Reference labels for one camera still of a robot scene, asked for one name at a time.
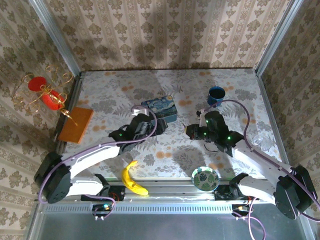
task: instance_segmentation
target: floral tablecloth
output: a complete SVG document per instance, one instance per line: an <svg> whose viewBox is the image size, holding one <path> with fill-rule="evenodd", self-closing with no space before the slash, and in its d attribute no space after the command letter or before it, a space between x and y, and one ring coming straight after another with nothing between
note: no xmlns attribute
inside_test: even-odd
<svg viewBox="0 0 320 240"><path fill-rule="evenodd" d="M266 152L281 160L252 69L93 71L83 73L82 78L77 106L93 109L94 114L81 144L68 143L67 153L103 143L110 132L130 123L131 106L142 101L171 95L178 112L177 121L169 123L164 134L92 166L91 173L121 179L122 169L138 160L138 165L130 169L133 177L190 177L200 166L216 169L223 179L232 179L239 173L262 177L240 160L207 151L204 141L190 140L185 135L184 126L199 123L196 111L209 106L207 95L212 86L223 87L225 99L238 100L247 107L251 116L248 137L252 139L260 133L270 138L272 147ZM223 103L216 109L230 130L243 133L247 117L239 105ZM213 143L206 143L206 147L217 149Z"/></svg>

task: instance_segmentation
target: patterned wall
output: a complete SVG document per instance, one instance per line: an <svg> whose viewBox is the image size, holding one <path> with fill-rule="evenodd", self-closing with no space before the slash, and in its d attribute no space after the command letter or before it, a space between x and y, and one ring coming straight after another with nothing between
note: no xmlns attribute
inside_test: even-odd
<svg viewBox="0 0 320 240"><path fill-rule="evenodd" d="M288 0L45 0L82 71L254 67Z"/></svg>
<svg viewBox="0 0 320 240"><path fill-rule="evenodd" d="M33 176L58 119L44 106L30 115L11 97L28 72L50 78L49 64L68 70L29 2L0 0L0 240L22 239L37 193Z"/></svg>
<svg viewBox="0 0 320 240"><path fill-rule="evenodd" d="M304 1L262 79L288 158L320 196L320 1Z"/></svg>

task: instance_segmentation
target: red disc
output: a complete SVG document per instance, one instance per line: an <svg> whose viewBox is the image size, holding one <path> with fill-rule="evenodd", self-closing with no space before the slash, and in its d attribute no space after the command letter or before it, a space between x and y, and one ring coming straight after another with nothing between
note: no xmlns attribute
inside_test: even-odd
<svg viewBox="0 0 320 240"><path fill-rule="evenodd" d="M57 93L55 90L52 90L50 92L50 94L52 94L53 96L57 97L58 99L60 99L62 102L65 100L64 97L59 96L59 93ZM48 106L48 108L50 108L53 111L59 110L60 108L63 107L62 104L57 103L57 100L52 99L50 97L50 94L44 94L42 96L42 101L44 102L45 105Z"/></svg>
<svg viewBox="0 0 320 240"><path fill-rule="evenodd" d="M33 92L39 92L41 91L41 86L46 84L47 81L43 76L36 76L29 81L28 88Z"/></svg>

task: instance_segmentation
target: green leaf plate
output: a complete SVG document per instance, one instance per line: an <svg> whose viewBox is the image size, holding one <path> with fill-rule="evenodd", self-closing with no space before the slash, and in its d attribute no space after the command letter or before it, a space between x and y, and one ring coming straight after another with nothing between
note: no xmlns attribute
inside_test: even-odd
<svg viewBox="0 0 320 240"><path fill-rule="evenodd" d="M219 185L219 176L212 168L200 166L193 171L191 181L201 191L212 192Z"/></svg>

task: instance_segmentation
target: gold ribbon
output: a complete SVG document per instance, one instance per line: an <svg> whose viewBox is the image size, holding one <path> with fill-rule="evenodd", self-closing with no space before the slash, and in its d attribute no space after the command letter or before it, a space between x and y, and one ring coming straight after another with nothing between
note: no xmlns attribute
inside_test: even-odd
<svg viewBox="0 0 320 240"><path fill-rule="evenodd" d="M54 75L52 77L52 82L55 82L57 80L57 74L58 74L58 67L55 66L55 65L49 65L45 68L45 70L48 72L48 73L51 73L54 71ZM22 79L21 79L21 82L20 84L18 85L18 87L15 89L15 94L13 95L13 97L11 98L12 102L13 102L13 105L16 106L18 104L21 104L21 103L24 103L24 97L22 96L23 95L26 95L26 93L22 90L22 91L19 91L18 92L18 89L21 87L22 84L28 84L30 80L32 80L32 78L34 77L34 75L31 73L31 74L27 74L25 75ZM41 90L40 91L37 91L35 93L39 94L40 95L38 96L38 98L36 98L35 100L29 102L26 106L25 106L25 111L29 114L33 114L33 113L36 113L39 111L40 109L40 104L39 104L39 100L42 96L44 95L49 95L49 97L51 98L51 100L55 103L55 104L58 104L58 105L61 105L61 107L58 109L63 115L65 115L67 118L71 119L74 124L76 126L78 126L78 124L74 121L74 119L70 116L70 112L65 109L65 102L67 100L67 97L68 95L66 93L60 93L58 95L58 97L54 96L52 94L52 90L55 90L57 88L60 88L62 87L63 85L69 83L70 81L72 81L74 79L74 76L72 75L71 72L66 72L62 75L62 78L63 79L66 79L65 82L63 82L62 84L58 85L57 87L52 87L50 84L46 84L46 85L41 85L40 88Z"/></svg>

